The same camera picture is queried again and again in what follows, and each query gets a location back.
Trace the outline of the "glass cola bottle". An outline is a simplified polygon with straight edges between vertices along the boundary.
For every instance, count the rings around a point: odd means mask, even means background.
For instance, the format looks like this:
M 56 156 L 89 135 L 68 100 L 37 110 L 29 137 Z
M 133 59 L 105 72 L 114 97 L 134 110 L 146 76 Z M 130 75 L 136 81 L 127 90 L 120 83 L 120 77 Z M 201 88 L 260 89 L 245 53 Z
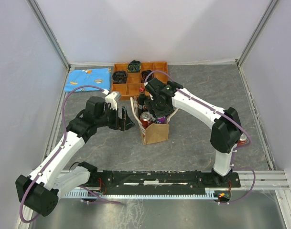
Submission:
M 138 117 L 140 117 L 143 112 L 146 112 L 148 110 L 145 104 L 145 101 L 148 99 L 145 92 L 146 91 L 144 88 L 139 88 L 139 96 L 137 98 Z

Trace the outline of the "purple Fanta can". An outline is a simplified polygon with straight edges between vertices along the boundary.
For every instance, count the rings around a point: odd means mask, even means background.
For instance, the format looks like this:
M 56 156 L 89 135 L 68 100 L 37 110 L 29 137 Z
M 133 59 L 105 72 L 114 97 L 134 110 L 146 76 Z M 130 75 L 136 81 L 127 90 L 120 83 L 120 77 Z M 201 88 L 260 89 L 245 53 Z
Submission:
M 158 117 L 154 121 L 156 124 L 166 124 L 167 123 L 167 116 Z

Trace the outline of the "red cola can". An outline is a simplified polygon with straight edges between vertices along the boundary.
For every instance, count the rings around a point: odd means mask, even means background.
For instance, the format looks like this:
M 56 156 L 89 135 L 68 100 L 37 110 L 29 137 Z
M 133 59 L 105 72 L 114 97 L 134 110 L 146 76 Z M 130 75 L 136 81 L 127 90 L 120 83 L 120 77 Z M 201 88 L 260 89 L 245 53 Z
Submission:
M 151 114 L 149 112 L 143 112 L 140 115 L 140 121 L 142 123 L 142 127 L 147 129 L 152 124 Z
M 237 146 L 244 146 L 249 142 L 248 137 L 243 133 L 238 141 Z

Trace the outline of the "burlap canvas watermelon bag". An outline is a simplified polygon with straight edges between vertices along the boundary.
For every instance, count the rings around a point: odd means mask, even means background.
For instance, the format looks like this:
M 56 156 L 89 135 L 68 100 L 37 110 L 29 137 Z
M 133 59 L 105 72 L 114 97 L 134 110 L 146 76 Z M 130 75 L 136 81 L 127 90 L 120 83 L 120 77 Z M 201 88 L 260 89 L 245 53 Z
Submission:
M 150 124 L 147 128 L 144 128 L 141 120 L 137 116 L 137 102 L 133 97 L 130 98 L 130 105 L 133 116 L 138 123 L 143 145 L 158 143 L 169 139 L 169 122 L 179 110 L 178 108 L 167 118 L 165 124 Z

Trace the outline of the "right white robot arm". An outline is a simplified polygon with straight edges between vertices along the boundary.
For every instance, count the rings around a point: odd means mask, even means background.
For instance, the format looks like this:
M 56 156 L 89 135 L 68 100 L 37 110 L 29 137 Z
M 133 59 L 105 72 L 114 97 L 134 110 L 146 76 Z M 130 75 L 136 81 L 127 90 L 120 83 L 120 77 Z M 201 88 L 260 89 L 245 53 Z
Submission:
M 233 152 L 242 135 L 241 122 L 236 109 L 232 107 L 224 109 L 212 105 L 176 82 L 163 83 L 153 78 L 144 85 L 151 96 L 145 104 L 155 118 L 168 116 L 178 108 L 209 127 L 210 143 L 215 149 L 215 163 L 211 171 L 211 179 L 218 187 L 225 185 L 232 172 L 230 165 Z

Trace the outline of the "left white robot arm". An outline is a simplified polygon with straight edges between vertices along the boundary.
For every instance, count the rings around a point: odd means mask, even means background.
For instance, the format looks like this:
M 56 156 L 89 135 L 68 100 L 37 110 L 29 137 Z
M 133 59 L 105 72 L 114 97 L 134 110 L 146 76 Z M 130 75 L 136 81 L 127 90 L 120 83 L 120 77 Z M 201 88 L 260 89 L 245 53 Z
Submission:
M 27 206 L 41 216 L 48 216 L 59 199 L 75 187 L 93 186 L 98 181 L 97 168 L 82 162 L 77 168 L 59 178 L 65 165 L 73 155 L 97 132 L 108 127 L 126 131 L 134 126 L 127 116 L 127 109 L 118 109 L 119 92 L 105 98 L 92 96 L 83 110 L 65 126 L 64 134 L 49 156 L 28 176 L 20 175 L 16 181 L 21 206 Z

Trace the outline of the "wooden compartment tray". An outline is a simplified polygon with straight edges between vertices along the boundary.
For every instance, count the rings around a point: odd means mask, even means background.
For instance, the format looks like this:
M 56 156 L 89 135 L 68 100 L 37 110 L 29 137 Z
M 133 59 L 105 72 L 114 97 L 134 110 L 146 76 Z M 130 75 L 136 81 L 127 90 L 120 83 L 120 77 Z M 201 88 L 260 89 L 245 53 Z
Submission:
M 140 71 L 137 73 L 128 72 L 127 63 L 115 63 L 113 73 L 117 71 L 125 71 L 128 75 L 125 83 L 115 83 L 112 80 L 111 89 L 112 91 L 118 91 L 121 94 L 121 100 L 129 100 L 130 97 L 139 95 L 139 88 L 144 88 L 144 79 L 142 78 L 142 71 L 162 71 L 169 73 L 167 62 L 141 62 Z

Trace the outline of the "rolled dark belt centre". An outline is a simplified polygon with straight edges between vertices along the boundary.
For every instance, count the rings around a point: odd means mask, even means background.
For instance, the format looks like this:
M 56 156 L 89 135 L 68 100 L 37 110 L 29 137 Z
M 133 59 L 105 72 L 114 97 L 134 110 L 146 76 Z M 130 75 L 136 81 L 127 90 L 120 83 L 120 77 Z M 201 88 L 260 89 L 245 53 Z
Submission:
M 141 72 L 141 82 L 144 83 L 145 79 L 147 78 L 147 76 L 152 72 L 152 70 L 144 70 Z M 147 81 L 149 82 L 152 78 L 154 77 L 154 74 L 151 74 Z

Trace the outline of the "rolled dark belt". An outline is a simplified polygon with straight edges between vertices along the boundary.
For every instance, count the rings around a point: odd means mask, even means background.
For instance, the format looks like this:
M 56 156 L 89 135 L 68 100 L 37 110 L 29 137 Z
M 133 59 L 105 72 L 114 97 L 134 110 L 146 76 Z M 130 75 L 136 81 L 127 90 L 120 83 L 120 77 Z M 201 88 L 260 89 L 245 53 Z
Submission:
M 126 71 L 115 71 L 112 74 L 112 81 L 114 84 L 126 83 L 128 78 L 128 73 Z
M 147 76 L 152 72 L 152 70 L 144 70 L 141 72 L 141 82 L 144 83 L 145 79 L 147 78 Z M 154 77 L 154 74 L 151 74 L 147 81 L 149 82 L 152 78 Z
M 139 73 L 141 70 L 141 62 L 133 60 L 127 65 L 128 73 Z

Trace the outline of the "rolled dark belt left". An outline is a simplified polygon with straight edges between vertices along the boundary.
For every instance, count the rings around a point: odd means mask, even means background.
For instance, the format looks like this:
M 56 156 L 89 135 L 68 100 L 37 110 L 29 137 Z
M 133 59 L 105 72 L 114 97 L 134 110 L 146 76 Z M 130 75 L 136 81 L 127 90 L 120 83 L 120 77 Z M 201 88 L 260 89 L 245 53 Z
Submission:
M 112 81 L 114 84 L 126 83 L 128 78 L 128 73 L 126 71 L 115 71 L 112 74 Z

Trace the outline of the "rolled dark belt top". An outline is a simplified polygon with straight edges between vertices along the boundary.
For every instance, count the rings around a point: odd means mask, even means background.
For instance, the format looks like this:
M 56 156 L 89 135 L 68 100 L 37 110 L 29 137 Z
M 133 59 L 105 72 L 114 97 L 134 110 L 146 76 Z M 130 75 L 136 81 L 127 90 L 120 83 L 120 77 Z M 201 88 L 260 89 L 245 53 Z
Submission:
M 133 60 L 127 65 L 128 73 L 139 73 L 141 70 L 141 62 Z

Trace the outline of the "blue patterned cloth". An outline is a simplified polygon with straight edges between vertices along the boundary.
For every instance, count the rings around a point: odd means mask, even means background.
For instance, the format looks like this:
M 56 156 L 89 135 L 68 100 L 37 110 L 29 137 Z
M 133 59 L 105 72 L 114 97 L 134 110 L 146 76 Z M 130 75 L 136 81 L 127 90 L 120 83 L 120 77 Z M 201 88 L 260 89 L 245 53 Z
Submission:
M 110 90 L 111 68 L 73 70 L 69 73 L 64 91 L 71 92 L 75 88 L 85 85 L 96 86 L 103 90 Z

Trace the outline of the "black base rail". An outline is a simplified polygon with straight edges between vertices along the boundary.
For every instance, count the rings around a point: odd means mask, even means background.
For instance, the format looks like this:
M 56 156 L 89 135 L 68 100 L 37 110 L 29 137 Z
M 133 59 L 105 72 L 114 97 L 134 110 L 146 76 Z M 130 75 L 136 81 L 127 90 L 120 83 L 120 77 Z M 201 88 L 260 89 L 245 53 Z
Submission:
M 214 171 L 112 171 L 77 163 L 90 172 L 85 187 L 101 194 L 204 194 L 206 188 L 239 188 L 239 175 L 230 171 L 221 177 Z

